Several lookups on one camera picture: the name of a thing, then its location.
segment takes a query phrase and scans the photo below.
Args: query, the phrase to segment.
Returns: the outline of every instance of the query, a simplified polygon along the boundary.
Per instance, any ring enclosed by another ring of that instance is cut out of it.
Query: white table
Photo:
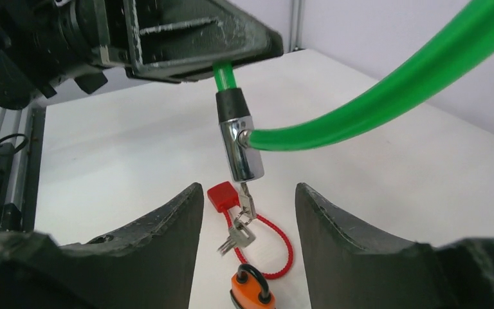
[[[376,81],[315,51],[237,70],[257,127],[297,124],[328,112]],[[163,205],[192,182],[230,178],[212,80],[148,84],[47,110],[35,228],[60,244],[85,242]],[[250,184],[257,210],[292,239],[297,258],[271,282],[279,308],[310,308],[294,208],[307,182],[369,223],[434,245],[494,236],[494,135],[423,104],[341,144],[263,153],[266,176]],[[246,252],[261,270],[286,258],[277,235],[255,226]],[[220,258],[222,214],[207,201],[191,308],[233,308],[238,262]]]

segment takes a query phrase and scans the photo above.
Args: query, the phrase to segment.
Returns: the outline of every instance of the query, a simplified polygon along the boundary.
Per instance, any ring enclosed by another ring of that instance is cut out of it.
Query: green tube
[[[232,63],[222,62],[214,64],[213,71],[215,72],[215,81],[217,82],[217,89],[219,91],[237,88]]]
[[[494,52],[494,0],[472,0],[409,60],[346,105],[310,122],[255,130],[249,143],[267,151],[335,144],[402,115],[455,82]]]

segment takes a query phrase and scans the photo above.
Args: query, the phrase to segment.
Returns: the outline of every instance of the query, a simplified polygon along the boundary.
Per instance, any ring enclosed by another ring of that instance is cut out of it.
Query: red cord
[[[232,218],[230,217],[230,213],[228,211],[224,211],[223,214],[226,218],[226,224],[228,225],[228,228],[230,228],[232,226]],[[287,263],[285,264],[285,267],[283,267],[282,270],[279,270],[278,272],[273,273],[273,274],[262,273],[264,278],[266,278],[268,280],[279,279],[279,278],[283,277],[284,275],[286,275],[289,272],[289,270],[291,270],[291,267],[293,266],[293,261],[294,261],[294,257],[295,257],[295,253],[293,251],[293,245],[291,244],[291,241],[285,235],[285,233],[280,228],[278,228],[275,224],[273,224],[272,222],[270,222],[268,219],[261,216],[260,214],[257,215],[257,219],[261,220],[269,228],[274,230],[283,239],[283,241],[285,242],[285,246],[287,246],[288,257],[287,257]],[[245,256],[243,255],[243,252],[241,252],[241,250],[239,248],[234,248],[233,250],[235,251],[235,255],[239,259],[240,263],[242,263],[242,264],[248,264],[249,263],[249,262],[247,262],[247,259],[245,258]]]

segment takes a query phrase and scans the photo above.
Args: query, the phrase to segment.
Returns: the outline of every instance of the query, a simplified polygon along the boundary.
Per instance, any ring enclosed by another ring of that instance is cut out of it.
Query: gray wall
[[[237,6],[254,15],[256,18],[266,23],[271,28],[280,32],[283,36],[284,46],[289,46],[289,29],[291,25],[291,9],[292,0],[230,0]],[[95,94],[107,93],[124,88],[145,84],[140,80],[131,80],[125,76],[124,69],[116,68],[106,71],[105,75],[109,80],[103,88],[99,89]],[[56,89],[57,95],[53,98],[40,100],[41,105],[50,105],[78,98],[86,97],[77,85],[68,80]]]
[[[382,78],[435,35],[468,0],[307,0],[302,47]],[[494,55],[431,104],[494,133]]]

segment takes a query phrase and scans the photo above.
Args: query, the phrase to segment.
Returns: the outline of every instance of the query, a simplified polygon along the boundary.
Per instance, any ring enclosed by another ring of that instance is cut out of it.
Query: black wire
[[[261,286],[261,294],[259,295],[259,299],[261,301],[267,301],[269,302],[271,300],[271,294],[270,294],[270,286],[268,285],[268,282],[266,281],[266,278],[262,275],[261,272],[259,272],[258,269],[256,269],[253,265],[250,264],[241,264],[237,268],[237,275],[236,279],[238,282],[245,282],[245,277],[247,276],[247,273],[251,274],[259,283]]]
[[[0,153],[0,156],[13,156],[13,155],[17,154],[18,152],[22,151],[22,149],[24,149],[27,146],[27,144],[29,142],[29,138],[27,137],[27,135],[21,134],[21,133],[6,135],[5,137],[0,139],[0,145],[4,141],[9,140],[11,138],[15,138],[15,137],[22,137],[24,140],[18,145],[18,147],[14,148],[14,150],[10,151],[9,153]]]

